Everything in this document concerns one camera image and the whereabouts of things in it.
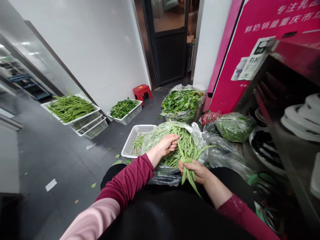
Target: glass door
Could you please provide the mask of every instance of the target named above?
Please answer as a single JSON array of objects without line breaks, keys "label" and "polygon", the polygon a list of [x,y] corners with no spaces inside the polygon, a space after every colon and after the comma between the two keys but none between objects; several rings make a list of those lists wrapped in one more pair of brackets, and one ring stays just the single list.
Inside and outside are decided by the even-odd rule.
[{"label": "glass door", "polygon": [[187,1],[145,1],[154,67],[159,86],[185,76]]}]

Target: plastic bag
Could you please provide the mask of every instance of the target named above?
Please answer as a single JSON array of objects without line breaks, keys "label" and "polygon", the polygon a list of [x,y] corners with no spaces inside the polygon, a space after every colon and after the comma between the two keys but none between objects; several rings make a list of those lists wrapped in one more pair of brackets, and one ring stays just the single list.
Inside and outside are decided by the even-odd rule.
[{"label": "plastic bag", "polygon": [[[174,94],[175,92],[188,91],[188,90],[197,91],[201,95],[201,97],[199,97],[195,102],[192,101],[192,98],[184,99],[182,102],[185,102],[185,104],[188,104],[188,106],[183,105],[182,107],[186,107],[187,108],[186,111],[170,112],[171,109],[167,108],[167,105],[170,102],[170,100],[171,100],[170,104],[173,102],[176,102],[178,104],[180,99],[170,99],[170,97],[168,96],[170,94]],[[173,87],[169,91],[169,94],[167,95],[167,97],[163,100],[161,105],[161,110],[162,110],[161,115],[165,116],[166,121],[169,121],[171,119],[172,121],[191,124],[192,122],[196,121],[196,119],[198,118],[200,113],[200,107],[203,101],[204,101],[203,92],[199,91],[198,89],[194,88],[191,85],[187,85],[184,87],[182,84],[179,84]]]},{"label": "plastic bag", "polygon": [[219,133],[216,123],[214,121],[204,125],[203,132],[207,132],[212,135],[218,135],[221,137],[221,134]]},{"label": "plastic bag", "polygon": [[[160,142],[160,140],[170,133],[172,125],[185,128],[193,138],[195,145],[200,151],[203,147],[207,146],[206,141],[202,137],[199,126],[196,123],[192,123],[191,126],[182,122],[164,122],[158,125],[152,132],[144,135],[142,154],[148,152],[151,148]],[[204,150],[199,157],[199,162],[205,163],[208,157],[208,150]],[[153,178],[148,182],[150,184],[157,185],[169,185],[178,186],[181,181],[181,173],[178,168],[173,168],[160,163],[154,170]]]},{"label": "plastic bag", "polygon": [[237,173],[244,180],[248,180],[254,174],[253,170],[245,165],[243,156],[235,149],[232,143],[219,137],[208,133],[202,133],[208,145],[215,145],[216,147],[209,148],[209,156],[207,162],[211,167],[227,167]]},{"label": "plastic bag", "polygon": [[199,122],[202,126],[212,122],[212,121],[215,121],[217,120],[218,118],[221,117],[221,113],[220,112],[217,112],[217,113],[214,113],[214,112],[206,112],[204,113],[200,119],[199,119]]},{"label": "plastic bag", "polygon": [[241,113],[233,112],[222,115],[215,121],[221,136],[230,142],[245,142],[253,131],[255,121]]}]

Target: red plastic stool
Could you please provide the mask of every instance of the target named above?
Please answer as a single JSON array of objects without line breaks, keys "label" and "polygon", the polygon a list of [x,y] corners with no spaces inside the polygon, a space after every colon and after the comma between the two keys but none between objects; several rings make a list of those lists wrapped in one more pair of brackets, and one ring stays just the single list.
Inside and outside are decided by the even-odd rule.
[{"label": "red plastic stool", "polygon": [[145,97],[148,97],[148,94],[149,94],[149,96],[153,100],[153,96],[152,96],[152,93],[150,91],[150,88],[146,84],[142,84],[142,85],[140,85],[138,87],[135,87],[133,89],[133,94],[134,94],[136,100],[142,101],[142,105],[144,105],[143,94],[144,94]]}]

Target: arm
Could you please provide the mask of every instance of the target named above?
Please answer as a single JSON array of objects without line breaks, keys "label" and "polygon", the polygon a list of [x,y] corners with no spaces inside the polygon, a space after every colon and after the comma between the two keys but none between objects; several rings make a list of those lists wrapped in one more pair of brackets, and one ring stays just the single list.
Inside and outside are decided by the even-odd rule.
[{"label": "arm", "polygon": [[161,158],[174,151],[179,136],[167,135],[149,152],[137,157],[121,170],[88,209],[80,213],[60,240],[98,239],[107,227],[127,208],[135,193],[153,177]]},{"label": "arm", "polygon": [[203,185],[214,207],[223,215],[243,227],[258,240],[279,240],[278,236],[258,216],[248,208],[206,167],[193,160],[193,163],[179,163],[179,170],[183,166],[194,170],[196,181]]}]

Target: pink advertisement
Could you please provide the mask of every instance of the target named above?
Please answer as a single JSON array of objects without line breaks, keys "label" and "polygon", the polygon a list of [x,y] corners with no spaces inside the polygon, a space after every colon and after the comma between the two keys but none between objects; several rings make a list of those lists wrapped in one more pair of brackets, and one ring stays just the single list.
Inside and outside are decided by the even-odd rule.
[{"label": "pink advertisement", "polygon": [[[237,14],[231,12],[232,8],[228,20]],[[220,45],[221,52],[219,50],[208,87],[208,92],[214,94],[212,99],[206,99],[204,110],[211,100],[210,111],[233,111],[264,60],[264,49],[270,38],[279,39],[290,32],[297,32],[295,37],[302,35],[303,38],[303,32],[320,30],[320,0],[245,0],[241,11],[224,63],[221,53],[226,52],[226,46]],[[225,29],[222,41],[229,39],[230,31]],[[313,42],[312,47],[320,47],[320,39]]]}]

